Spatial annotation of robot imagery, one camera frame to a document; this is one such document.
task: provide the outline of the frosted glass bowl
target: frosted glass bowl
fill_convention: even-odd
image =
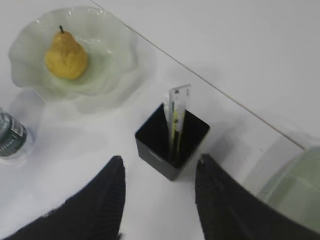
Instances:
[[[62,25],[88,54],[85,73],[75,80],[51,74],[44,56]],[[96,96],[112,91],[134,64],[132,31],[109,12],[88,6],[48,12],[28,24],[9,50],[11,77],[20,88],[33,88],[47,101]]]

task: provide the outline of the glass tabletop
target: glass tabletop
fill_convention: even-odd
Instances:
[[[98,6],[89,0],[4,0],[1,4],[5,7],[0,20],[7,23],[0,26],[7,33],[0,41],[1,107],[31,127],[36,141],[25,164],[0,165],[0,239],[59,207],[115,155],[123,158],[126,168],[123,232],[131,239],[204,239],[194,189],[201,154],[209,153],[257,195],[281,166],[303,151],[130,28],[135,66],[121,79],[128,90],[113,93],[116,104],[105,95],[76,102],[44,101],[12,83],[11,44],[26,24],[48,11]],[[169,89],[186,84],[191,84],[190,112],[211,129],[178,179],[170,182],[139,158],[135,132]]]

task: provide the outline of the black square container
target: black square container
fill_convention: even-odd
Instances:
[[[209,129],[207,123],[186,111],[179,156],[174,160],[170,159],[169,130],[162,104],[135,133],[139,156],[167,179],[173,181]]]

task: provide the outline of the pear stem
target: pear stem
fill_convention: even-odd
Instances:
[[[63,34],[64,33],[64,29],[63,29],[62,25],[60,25],[59,28],[60,28],[61,33]]]

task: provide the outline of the water bottle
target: water bottle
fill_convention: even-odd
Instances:
[[[0,107],[0,159],[14,164],[23,161],[34,143],[29,128],[23,126]]]

